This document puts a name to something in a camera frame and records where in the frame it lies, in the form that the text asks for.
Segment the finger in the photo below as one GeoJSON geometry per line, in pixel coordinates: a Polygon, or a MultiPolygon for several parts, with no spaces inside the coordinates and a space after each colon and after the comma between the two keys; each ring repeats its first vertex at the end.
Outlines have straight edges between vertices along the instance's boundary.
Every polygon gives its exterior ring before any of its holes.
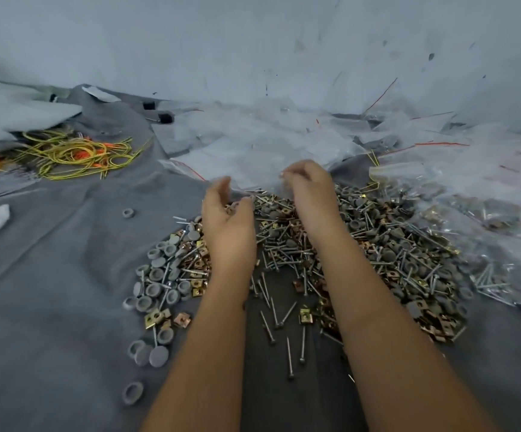
{"type": "Polygon", "coordinates": [[[293,193],[297,194],[298,190],[308,183],[306,177],[301,176],[298,173],[285,171],[282,174],[282,178],[288,186],[293,190],[293,193]]]}
{"type": "Polygon", "coordinates": [[[250,222],[254,227],[255,207],[250,197],[243,197],[240,199],[238,206],[236,206],[234,218],[241,222],[250,222]]]}
{"type": "Polygon", "coordinates": [[[330,179],[330,174],[322,166],[312,159],[293,163],[285,168],[283,173],[297,173],[306,176],[314,182],[322,182],[330,179]]]}
{"type": "Polygon", "coordinates": [[[225,176],[214,182],[207,190],[202,201],[202,216],[228,216],[224,206],[228,201],[230,177],[225,176]]]}

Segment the gray cloth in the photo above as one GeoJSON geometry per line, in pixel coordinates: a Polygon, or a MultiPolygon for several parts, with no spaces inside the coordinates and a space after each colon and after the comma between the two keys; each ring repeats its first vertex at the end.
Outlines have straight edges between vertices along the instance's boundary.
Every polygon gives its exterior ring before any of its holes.
{"type": "MultiPolygon", "coordinates": [[[[122,102],[104,104],[75,88],[68,101],[84,111],[74,123],[97,139],[134,136],[137,147],[151,135],[143,117],[150,111],[142,110],[139,97],[117,95],[122,102]]],[[[11,219],[0,231],[0,431],[138,429],[170,362],[162,369],[138,368],[127,357],[131,341],[151,336],[141,316],[121,303],[146,252],[177,229],[172,215],[197,215],[205,190],[202,182],[163,170],[154,159],[164,156],[155,143],[104,181],[90,176],[41,182],[0,199],[11,206],[11,219]],[[128,207],[136,215],[124,219],[121,211],[128,207]],[[144,398],[124,407],[120,393],[137,379],[145,384],[144,398]]],[[[346,161],[334,174],[347,182],[362,180],[365,169],[346,161]]],[[[290,284],[292,275],[267,275],[280,316],[302,298],[290,284]]],[[[174,312],[195,314],[198,304],[199,299],[182,302],[174,312]]],[[[259,309],[271,317],[261,300],[248,301],[242,430],[365,430],[339,346],[311,327],[302,367],[295,314],[269,346],[259,309]],[[295,360],[292,382],[286,376],[286,335],[295,360]]],[[[176,332],[172,361],[185,333],[176,332]]],[[[521,430],[521,314],[475,301],[469,330],[445,353],[503,427],[521,430]]],[[[422,410],[411,415],[422,421],[422,410]]]]}

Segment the forearm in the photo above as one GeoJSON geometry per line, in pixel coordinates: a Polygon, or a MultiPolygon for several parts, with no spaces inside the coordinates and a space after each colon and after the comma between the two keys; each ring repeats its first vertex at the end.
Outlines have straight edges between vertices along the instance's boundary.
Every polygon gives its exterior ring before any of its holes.
{"type": "Polygon", "coordinates": [[[142,430],[240,429],[244,301],[250,273],[213,271],[198,315],[142,430]]]}
{"type": "Polygon", "coordinates": [[[370,429],[496,430],[346,229],[331,235],[319,257],[370,429]]]}

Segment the dark gray cloth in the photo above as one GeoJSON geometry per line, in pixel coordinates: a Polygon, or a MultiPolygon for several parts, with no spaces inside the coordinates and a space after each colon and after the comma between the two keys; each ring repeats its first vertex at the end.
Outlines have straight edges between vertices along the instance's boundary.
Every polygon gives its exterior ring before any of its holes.
{"type": "MultiPolygon", "coordinates": [[[[144,115],[153,111],[141,108],[140,97],[117,95],[122,102],[104,104],[75,88],[68,101],[84,111],[74,124],[97,139],[134,136],[138,147],[151,136],[144,115]]],[[[127,357],[131,341],[150,341],[151,334],[143,330],[141,316],[121,303],[132,292],[134,270],[146,262],[146,252],[178,228],[172,215],[196,216],[205,190],[202,182],[164,170],[155,160],[162,157],[155,143],[104,181],[90,176],[41,182],[0,199],[11,206],[11,219],[0,231],[0,431],[138,429],[170,362],[162,369],[139,368],[127,357]],[[124,219],[121,211],[128,207],[136,215],[124,219]],[[124,407],[120,394],[133,380],[144,382],[146,392],[138,405],[124,407]]],[[[366,166],[345,161],[334,175],[362,184],[366,166]]],[[[292,276],[285,270],[282,276],[267,275],[280,316],[302,299],[292,276]]],[[[174,312],[195,314],[198,304],[199,299],[182,302],[174,312]]],[[[269,346],[260,309],[271,317],[261,300],[249,300],[242,430],[365,430],[340,347],[313,326],[307,364],[300,366],[296,313],[284,330],[274,332],[277,344],[269,346]],[[292,382],[286,335],[294,358],[292,382]]],[[[521,314],[477,300],[470,317],[469,330],[445,354],[501,425],[521,430],[521,314]]],[[[185,333],[176,331],[172,360],[185,333]]],[[[422,412],[419,406],[411,415],[422,421],[422,412]]]]}

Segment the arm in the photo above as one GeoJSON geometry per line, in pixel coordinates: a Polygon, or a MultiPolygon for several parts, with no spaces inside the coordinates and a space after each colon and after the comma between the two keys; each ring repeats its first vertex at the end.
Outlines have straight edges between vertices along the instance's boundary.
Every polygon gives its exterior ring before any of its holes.
{"type": "Polygon", "coordinates": [[[369,428],[496,431],[349,235],[330,175],[305,161],[283,177],[319,254],[369,428]]]}
{"type": "Polygon", "coordinates": [[[252,202],[242,199],[230,217],[226,178],[203,202],[204,239],[212,277],[198,315],[141,430],[240,430],[244,367],[244,301],[256,260],[252,202]]]}

